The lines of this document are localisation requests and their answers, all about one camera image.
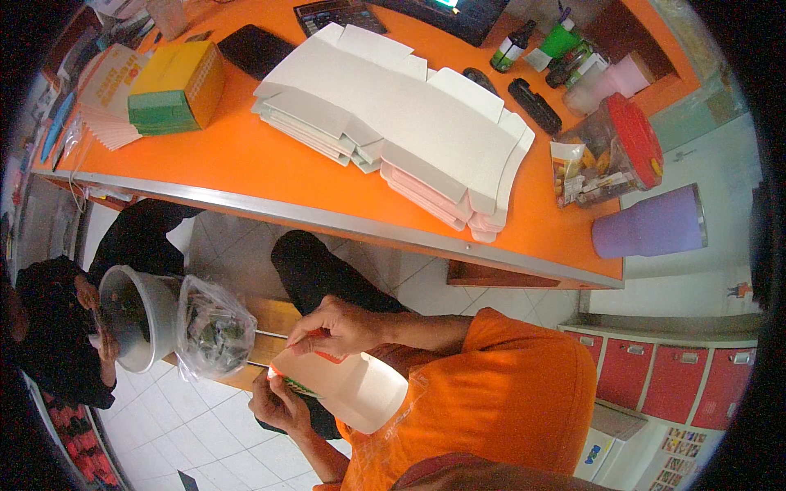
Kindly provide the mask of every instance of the snack bag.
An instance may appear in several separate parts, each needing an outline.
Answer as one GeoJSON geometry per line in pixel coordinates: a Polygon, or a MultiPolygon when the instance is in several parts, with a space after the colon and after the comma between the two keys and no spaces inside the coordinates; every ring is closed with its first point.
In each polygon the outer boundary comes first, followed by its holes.
{"type": "Polygon", "coordinates": [[[188,275],[180,288],[176,328],[181,378],[220,379],[246,365],[256,318],[225,288],[188,275]]]}
{"type": "Polygon", "coordinates": [[[551,165],[554,178],[556,205],[565,208],[573,203],[582,191],[584,176],[581,173],[585,161],[586,145],[551,142],[551,165]]]}

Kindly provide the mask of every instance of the red lid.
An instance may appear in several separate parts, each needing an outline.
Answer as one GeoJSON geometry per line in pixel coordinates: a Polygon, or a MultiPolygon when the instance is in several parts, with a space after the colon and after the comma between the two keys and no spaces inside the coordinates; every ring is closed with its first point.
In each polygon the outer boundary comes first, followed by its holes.
{"type": "Polygon", "coordinates": [[[663,176],[663,152],[647,116],[619,92],[609,96],[605,102],[619,140],[639,179],[647,189],[659,185],[663,176]]]}

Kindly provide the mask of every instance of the hand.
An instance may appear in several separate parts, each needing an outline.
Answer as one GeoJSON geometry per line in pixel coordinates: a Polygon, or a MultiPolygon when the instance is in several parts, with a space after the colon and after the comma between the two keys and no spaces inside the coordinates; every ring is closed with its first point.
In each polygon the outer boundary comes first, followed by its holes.
{"type": "Polygon", "coordinates": [[[281,428],[290,436],[311,431],[308,406],[284,383],[284,377],[267,379],[263,371],[254,379],[253,396],[248,408],[259,421],[281,428]]]}
{"type": "Polygon", "coordinates": [[[102,361],[114,363],[120,355],[120,343],[115,336],[103,327],[98,327],[98,357],[102,361]]]}
{"type": "Polygon", "coordinates": [[[378,313],[327,295],[319,307],[295,323],[287,347],[295,355],[321,351],[336,357],[371,350],[383,341],[378,313]]]}
{"type": "Polygon", "coordinates": [[[76,299],[82,304],[85,310],[98,309],[98,290],[90,283],[85,275],[80,274],[74,278],[76,286],[76,299]]]}

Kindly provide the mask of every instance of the cable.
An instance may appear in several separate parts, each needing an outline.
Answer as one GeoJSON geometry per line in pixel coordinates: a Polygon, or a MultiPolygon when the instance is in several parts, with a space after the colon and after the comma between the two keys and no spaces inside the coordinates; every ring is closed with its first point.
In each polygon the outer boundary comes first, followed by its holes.
{"type": "Polygon", "coordinates": [[[71,190],[71,196],[74,198],[74,203],[76,204],[76,209],[79,210],[79,214],[83,214],[87,209],[87,192],[84,188],[74,182],[74,174],[79,168],[82,166],[82,163],[85,161],[87,157],[87,153],[90,151],[90,148],[93,146],[93,141],[95,141],[95,136],[92,132],[90,132],[90,141],[87,142],[85,148],[81,149],[82,151],[79,153],[79,159],[76,162],[76,165],[73,169],[68,172],[68,188],[71,190]],[[82,193],[82,203],[79,203],[79,199],[76,197],[76,193],[74,192],[74,186],[82,193]]]}

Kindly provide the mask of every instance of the poster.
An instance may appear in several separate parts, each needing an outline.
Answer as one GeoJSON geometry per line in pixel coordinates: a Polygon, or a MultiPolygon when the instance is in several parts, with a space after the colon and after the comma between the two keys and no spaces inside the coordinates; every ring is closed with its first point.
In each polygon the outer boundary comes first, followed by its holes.
{"type": "Polygon", "coordinates": [[[636,491],[682,491],[696,477],[718,445],[722,432],[670,427],[636,491]]]}

